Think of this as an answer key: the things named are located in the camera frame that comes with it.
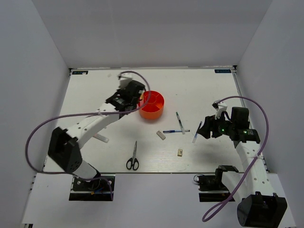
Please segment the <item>white rectangular eraser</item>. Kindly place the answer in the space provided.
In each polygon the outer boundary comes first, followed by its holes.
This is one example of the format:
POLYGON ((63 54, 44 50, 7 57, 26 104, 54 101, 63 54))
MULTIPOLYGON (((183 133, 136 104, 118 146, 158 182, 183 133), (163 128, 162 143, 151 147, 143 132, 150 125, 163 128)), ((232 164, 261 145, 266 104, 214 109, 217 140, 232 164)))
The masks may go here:
POLYGON ((157 131, 156 134, 162 139, 165 140, 166 136, 161 132, 161 131, 157 131))

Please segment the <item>dark blue clear pen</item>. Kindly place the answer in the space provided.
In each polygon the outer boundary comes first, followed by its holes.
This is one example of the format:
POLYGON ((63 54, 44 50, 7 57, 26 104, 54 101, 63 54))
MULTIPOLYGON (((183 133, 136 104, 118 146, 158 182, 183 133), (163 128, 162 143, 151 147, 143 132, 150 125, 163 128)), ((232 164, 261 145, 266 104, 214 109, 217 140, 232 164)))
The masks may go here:
POLYGON ((192 140, 192 143, 195 143, 195 142, 196 142, 197 137, 198 137, 198 131, 200 130, 201 125, 202 125, 202 121, 200 121, 200 123, 199 123, 199 126, 198 126, 198 128, 197 128, 197 130, 196 130, 196 132, 195 132, 195 135, 194 135, 194 138, 193 138, 193 140, 192 140))

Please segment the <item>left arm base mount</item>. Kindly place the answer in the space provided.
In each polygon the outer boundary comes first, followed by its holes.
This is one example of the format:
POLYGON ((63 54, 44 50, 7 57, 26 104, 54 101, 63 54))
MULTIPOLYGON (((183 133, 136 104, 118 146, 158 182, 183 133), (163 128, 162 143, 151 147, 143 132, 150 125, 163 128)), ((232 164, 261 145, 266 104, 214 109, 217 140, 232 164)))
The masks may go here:
POLYGON ((115 175, 103 178, 92 182, 73 178, 69 201, 113 201, 115 175))

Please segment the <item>green gel pen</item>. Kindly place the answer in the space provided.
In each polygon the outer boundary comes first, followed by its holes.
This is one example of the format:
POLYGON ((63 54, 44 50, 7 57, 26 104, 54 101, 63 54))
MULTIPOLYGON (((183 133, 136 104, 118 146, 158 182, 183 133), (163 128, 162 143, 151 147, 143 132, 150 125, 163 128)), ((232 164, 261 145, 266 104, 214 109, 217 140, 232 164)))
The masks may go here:
POLYGON ((177 116, 177 119, 178 119, 178 122, 179 122, 179 125, 180 125, 181 132, 182 132, 182 134, 185 134, 185 129, 182 125, 182 122, 181 122, 181 119, 180 119, 180 116, 179 116, 178 112, 176 112, 176 116, 177 116))

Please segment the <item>black handled scissors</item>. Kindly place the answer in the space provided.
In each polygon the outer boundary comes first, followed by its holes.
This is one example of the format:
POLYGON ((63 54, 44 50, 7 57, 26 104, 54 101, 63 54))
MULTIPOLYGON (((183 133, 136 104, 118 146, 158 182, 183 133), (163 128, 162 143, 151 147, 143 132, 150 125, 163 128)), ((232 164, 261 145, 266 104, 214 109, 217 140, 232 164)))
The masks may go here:
POLYGON ((127 170, 133 170, 136 171, 139 168, 139 161, 136 158, 136 153, 137 153, 137 141, 134 144, 134 149, 133 149, 133 155, 132 157, 126 162, 126 168, 127 170))

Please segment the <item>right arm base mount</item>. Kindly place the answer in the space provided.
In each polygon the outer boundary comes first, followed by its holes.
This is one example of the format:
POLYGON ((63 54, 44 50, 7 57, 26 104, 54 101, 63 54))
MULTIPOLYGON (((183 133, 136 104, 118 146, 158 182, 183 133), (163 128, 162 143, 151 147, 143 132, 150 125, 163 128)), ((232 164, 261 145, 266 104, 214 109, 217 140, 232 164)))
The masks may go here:
POLYGON ((193 181, 199 187, 200 202, 221 202, 230 196, 228 188, 222 183, 224 172, 239 173, 235 166, 220 165, 214 174, 196 174, 193 181))

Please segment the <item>blue ballpoint pen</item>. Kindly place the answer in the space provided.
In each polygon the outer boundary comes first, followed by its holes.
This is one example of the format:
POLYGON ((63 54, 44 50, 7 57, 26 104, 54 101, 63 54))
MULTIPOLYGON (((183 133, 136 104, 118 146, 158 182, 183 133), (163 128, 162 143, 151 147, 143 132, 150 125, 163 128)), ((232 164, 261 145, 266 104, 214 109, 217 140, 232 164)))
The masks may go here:
POLYGON ((188 133, 188 132, 190 132, 190 130, 184 130, 184 131, 182 131, 182 130, 165 130, 162 132, 163 133, 183 133, 183 132, 188 133))

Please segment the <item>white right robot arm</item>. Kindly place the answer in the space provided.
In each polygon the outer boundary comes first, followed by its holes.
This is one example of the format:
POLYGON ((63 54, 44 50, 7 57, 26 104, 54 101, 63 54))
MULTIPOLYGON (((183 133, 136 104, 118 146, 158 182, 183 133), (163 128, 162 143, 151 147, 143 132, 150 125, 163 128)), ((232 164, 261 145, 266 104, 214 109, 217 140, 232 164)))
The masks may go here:
POLYGON ((287 202, 272 187, 259 154, 260 138, 251 129, 249 110, 233 107, 228 115, 224 103, 214 105, 215 115, 206 116, 198 134, 204 138, 226 135, 234 143, 244 174, 232 165, 220 165, 213 175, 199 175, 194 181, 200 191, 226 190, 238 204, 237 218, 243 227, 277 228, 286 212, 287 202))

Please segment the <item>beige barcode eraser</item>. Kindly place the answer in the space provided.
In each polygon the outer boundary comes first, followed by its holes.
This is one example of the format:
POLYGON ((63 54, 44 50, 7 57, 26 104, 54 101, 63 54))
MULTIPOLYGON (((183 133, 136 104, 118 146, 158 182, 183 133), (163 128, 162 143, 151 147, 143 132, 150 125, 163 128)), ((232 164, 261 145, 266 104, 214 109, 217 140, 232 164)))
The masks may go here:
POLYGON ((177 156, 182 157, 182 155, 183 155, 183 149, 178 149, 177 156))

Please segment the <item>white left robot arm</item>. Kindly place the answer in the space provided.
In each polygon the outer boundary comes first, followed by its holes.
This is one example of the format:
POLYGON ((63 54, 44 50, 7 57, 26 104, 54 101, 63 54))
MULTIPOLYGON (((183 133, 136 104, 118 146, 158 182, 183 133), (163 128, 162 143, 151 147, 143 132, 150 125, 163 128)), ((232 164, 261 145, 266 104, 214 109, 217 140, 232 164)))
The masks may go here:
POLYGON ((80 149, 106 126, 121 119, 125 115, 121 112, 135 110, 144 91, 144 84, 131 80, 106 99, 97 109, 97 115, 88 114, 73 126, 54 129, 48 156, 66 173, 84 179, 84 184, 89 189, 98 188, 99 172, 83 160, 80 149))

